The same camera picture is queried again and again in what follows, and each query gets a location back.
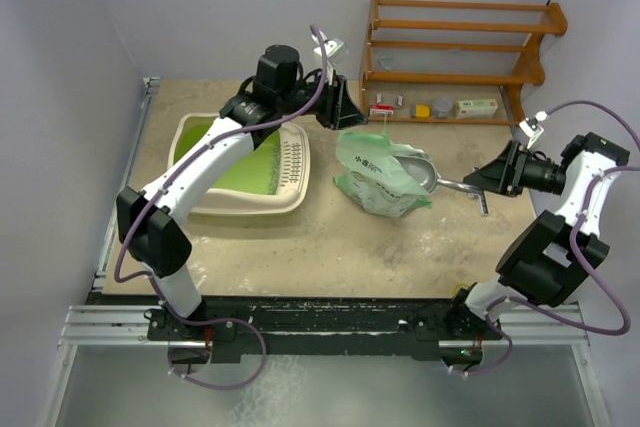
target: yellow sponge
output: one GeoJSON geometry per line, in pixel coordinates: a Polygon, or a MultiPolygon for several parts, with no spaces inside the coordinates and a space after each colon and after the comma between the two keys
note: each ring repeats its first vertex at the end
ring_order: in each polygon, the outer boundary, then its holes
{"type": "Polygon", "coordinates": [[[416,119],[426,119],[431,114],[431,109],[428,105],[416,104],[411,109],[411,117],[416,119]]]}

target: metal tool on table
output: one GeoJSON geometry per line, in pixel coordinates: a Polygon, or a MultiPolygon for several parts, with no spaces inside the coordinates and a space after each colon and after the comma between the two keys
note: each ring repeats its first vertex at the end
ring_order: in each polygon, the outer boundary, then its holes
{"type": "Polygon", "coordinates": [[[420,186],[431,193],[438,186],[446,187],[448,189],[457,190],[460,192],[466,192],[467,194],[477,197],[480,202],[480,210],[482,215],[489,215],[489,207],[487,206],[487,199],[485,198],[484,191],[473,185],[464,184],[455,180],[447,180],[440,177],[440,174],[436,170],[431,159],[426,155],[396,155],[394,156],[402,168],[414,179],[416,179],[420,186]]]}

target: small bottle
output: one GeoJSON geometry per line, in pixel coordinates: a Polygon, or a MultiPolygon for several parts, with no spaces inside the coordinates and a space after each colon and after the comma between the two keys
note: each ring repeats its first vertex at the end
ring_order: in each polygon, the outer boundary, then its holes
{"type": "Polygon", "coordinates": [[[431,105],[431,117],[445,119],[451,115],[455,101],[451,97],[437,97],[431,105]]]}

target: green mat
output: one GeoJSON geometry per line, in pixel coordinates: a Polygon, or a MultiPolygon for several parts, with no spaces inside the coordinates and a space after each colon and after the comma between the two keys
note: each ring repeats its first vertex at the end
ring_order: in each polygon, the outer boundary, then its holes
{"type": "MultiPolygon", "coordinates": [[[[186,129],[180,135],[173,163],[180,160],[209,130],[211,121],[186,129]]],[[[248,194],[275,195],[280,175],[280,132],[276,131],[253,151],[237,162],[216,182],[217,189],[235,190],[248,194]]]]}

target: plastic bag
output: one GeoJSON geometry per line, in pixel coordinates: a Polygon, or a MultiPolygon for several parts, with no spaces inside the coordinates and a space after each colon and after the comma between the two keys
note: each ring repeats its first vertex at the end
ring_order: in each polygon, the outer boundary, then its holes
{"type": "Polygon", "coordinates": [[[385,135],[343,132],[336,157],[347,173],[333,181],[370,214],[400,217],[408,210],[431,205],[427,192],[394,157],[415,153],[424,154],[385,135]]]}

